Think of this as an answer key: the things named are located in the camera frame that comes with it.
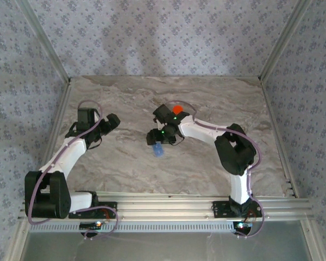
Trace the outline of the blue transparent pill organizer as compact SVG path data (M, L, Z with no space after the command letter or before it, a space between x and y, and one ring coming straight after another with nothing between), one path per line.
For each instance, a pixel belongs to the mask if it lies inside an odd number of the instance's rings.
M152 145L153 153L156 157L162 157L164 155L164 150L160 142L156 142Z

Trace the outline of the grey metal sheet panel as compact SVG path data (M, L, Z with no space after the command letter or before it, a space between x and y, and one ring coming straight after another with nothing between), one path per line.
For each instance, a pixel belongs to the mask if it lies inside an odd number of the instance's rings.
M31 232L20 261L312 261L299 222L268 222L259 234Z

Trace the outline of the aluminium table side rail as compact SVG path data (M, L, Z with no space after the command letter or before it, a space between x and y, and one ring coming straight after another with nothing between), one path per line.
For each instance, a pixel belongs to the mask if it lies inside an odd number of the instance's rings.
M275 143L277 146L280 162L283 168L284 176L286 178L286 190L285 190L285 197L294 197L294 198L300 198L300 194L298 191L298 187L296 185L296 181L294 180L293 172L291 169L291 165L289 162L289 157L287 155L284 142L282 140L282 137L280 135L280 130L278 123L275 119L275 114L273 111L273 108L271 106L271 102L269 100L269 96L266 91L265 84L260 81L262 92L264 95L264 99L266 102L266 107L268 109L269 118L271 120L272 126L273 126L273 133L275 138Z
M45 165L52 158L52 156L54 154L54 149L55 149L55 145L57 143L57 139L58 139L58 135L60 132L65 109L66 109L66 106L67 106L67 103L68 103L68 100L70 97L70 91L71 91L70 83L71 83L71 81L69 80L64 85L64 90L63 90L59 105L56 110L54 123L52 124L52 129L51 129L50 135L48 137L46 149L45 149L45 152L42 157L42 165Z

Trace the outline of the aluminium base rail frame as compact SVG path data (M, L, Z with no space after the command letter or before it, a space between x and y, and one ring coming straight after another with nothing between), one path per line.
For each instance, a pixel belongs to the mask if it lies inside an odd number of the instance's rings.
M117 213L129 221L209 221L214 220L214 201L226 197L206 195L98 192L100 201L117 202ZM258 197L266 221L306 220L314 217L307 198Z

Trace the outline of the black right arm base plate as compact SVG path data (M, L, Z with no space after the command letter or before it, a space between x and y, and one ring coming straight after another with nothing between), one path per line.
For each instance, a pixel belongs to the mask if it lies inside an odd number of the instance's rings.
M238 204L233 201L213 201L211 209L214 218L261 218L262 210L255 201Z

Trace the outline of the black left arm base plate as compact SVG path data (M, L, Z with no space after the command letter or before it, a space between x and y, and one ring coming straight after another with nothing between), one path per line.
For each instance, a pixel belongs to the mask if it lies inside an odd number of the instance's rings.
M110 207L117 211L117 202L115 201L105 201L98 202L98 206ZM76 212L75 214L69 213L70 219L115 219L115 213L108 209L95 209L88 210L86 212Z

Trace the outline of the aluminium corner post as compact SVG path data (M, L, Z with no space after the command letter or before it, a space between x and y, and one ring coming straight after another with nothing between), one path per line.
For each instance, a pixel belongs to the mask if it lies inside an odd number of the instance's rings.
M15 0L17 5L22 11L22 14L24 15L25 19L27 20L27 23L32 28L34 34L36 35L38 42L42 46L43 50L46 52L49 61L52 63L53 67L57 71L60 78L65 82L68 83L69 76L66 72L65 68L63 67L63 64L58 57L56 51L54 50L51 41L49 40L47 34L45 33L38 17L36 16L33 8L31 7L28 0Z
M289 15L287 22L282 29L272 51L270 52L268 59L266 60L261 73L259 74L259 80L265 83L272 71L274 70L277 62L279 61L283 51L288 45L290 39L295 33L299 23L301 22L304 14L311 5L313 0L297 0L292 13Z

